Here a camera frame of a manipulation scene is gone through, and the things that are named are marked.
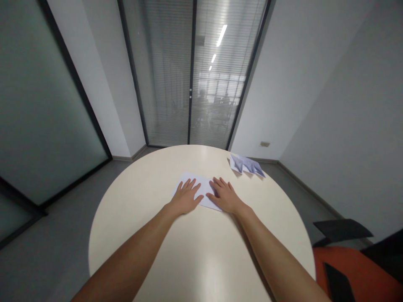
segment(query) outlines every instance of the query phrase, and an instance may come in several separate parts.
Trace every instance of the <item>paper sheet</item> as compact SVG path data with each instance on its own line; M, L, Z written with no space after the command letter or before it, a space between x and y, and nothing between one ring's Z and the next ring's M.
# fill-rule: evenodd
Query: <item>paper sheet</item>
M183 173L181 179L178 181L178 183L176 184L176 187L174 188L173 192L172 192L172 196L174 196L176 189L178 188L179 183L182 181L183 183L185 183L188 179L190 178L190 181L192 181L194 178L196 178L196 182L195 185L201 183L200 188L197 190L196 194L194 195L194 197L196 198L199 195L204 195L204 198L201 200L201 202L199 203L200 206L205 206L207 208L212 208L214 210L217 211L222 211L219 207L217 207L215 205L214 202L212 202L207 196L207 193L211 193L214 194L213 189L211 188L209 181L211 179L202 177L200 175L196 175L196 174L192 174L192 173Z
M238 158L240 160L242 160L242 162L243 162L243 171L246 171L251 174L255 173L255 169L253 166L253 160L251 160L247 157L241 156L241 155L238 155Z
M230 156L231 169L242 174L242 170L243 170L242 166L243 166L242 161L238 157L231 154L231 156Z
M232 170L238 171L240 173L248 172L266 178L258 162L241 155L231 154L230 167Z

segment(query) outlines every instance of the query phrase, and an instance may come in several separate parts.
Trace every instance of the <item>white table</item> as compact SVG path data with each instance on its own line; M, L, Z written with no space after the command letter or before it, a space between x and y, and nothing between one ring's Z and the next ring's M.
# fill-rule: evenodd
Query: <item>white table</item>
M231 170L229 152L184 145L155 151L123 171L106 191L92 223L89 271L94 272L171 199L184 172L231 181L265 226L315 278L305 226L284 191ZM270 301L230 217L197 206L172 225L135 301Z

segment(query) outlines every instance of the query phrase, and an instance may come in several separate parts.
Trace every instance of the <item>hand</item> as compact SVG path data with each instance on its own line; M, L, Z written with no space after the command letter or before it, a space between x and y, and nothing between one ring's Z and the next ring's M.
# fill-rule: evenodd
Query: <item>hand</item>
M194 195L201 186L201 184L198 184L193 187L195 182L196 179L193 179L192 182L190 179L188 179L183 186L182 182L180 182L178 188L176 189L175 195L168 203L176 215L179 216L193 211L203 199L203 195L200 195L194 199Z
M230 182L226 183L221 177L219 180L214 177L213 180L214 182L210 180L210 185L217 191L218 197L210 193L207 193L206 196L223 211L236 214L246 206L237 196Z

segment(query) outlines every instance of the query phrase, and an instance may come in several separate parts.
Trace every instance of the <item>window blinds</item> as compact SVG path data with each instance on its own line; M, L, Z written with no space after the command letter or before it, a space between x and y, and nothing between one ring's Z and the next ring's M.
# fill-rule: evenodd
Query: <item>window blinds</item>
M263 0L198 0L191 144L225 149L263 15Z
M193 1L123 1L149 145L188 142Z

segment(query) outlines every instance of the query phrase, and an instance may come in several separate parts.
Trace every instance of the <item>gray floor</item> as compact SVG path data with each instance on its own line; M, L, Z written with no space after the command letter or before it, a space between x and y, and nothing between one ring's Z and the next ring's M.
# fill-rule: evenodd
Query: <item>gray floor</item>
M146 148L136 159L157 150ZM89 278L89 233L102 196L131 163L112 161L48 208L49 216L0 251L0 301L69 301ZM334 219L278 165L261 164L299 211L312 243L312 222ZM361 248L360 242L345 244Z

